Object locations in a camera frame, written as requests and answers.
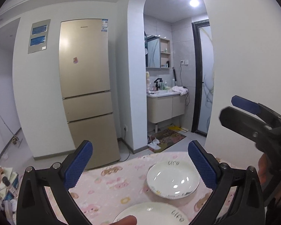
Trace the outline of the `person right hand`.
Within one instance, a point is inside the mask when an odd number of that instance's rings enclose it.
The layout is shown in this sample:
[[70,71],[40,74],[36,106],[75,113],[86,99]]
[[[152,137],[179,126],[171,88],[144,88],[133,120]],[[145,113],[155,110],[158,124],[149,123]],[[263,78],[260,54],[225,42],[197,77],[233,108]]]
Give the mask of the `person right hand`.
[[268,156],[264,153],[258,161],[258,178],[261,185],[266,185],[272,180],[273,176],[268,165]]

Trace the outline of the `person left hand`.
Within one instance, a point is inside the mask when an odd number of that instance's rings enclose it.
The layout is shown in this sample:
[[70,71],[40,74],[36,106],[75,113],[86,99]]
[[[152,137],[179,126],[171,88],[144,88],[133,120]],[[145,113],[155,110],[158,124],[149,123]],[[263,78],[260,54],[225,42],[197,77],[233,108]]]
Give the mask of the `person left hand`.
[[129,215],[121,220],[114,222],[113,225],[136,225],[137,219],[135,216]]

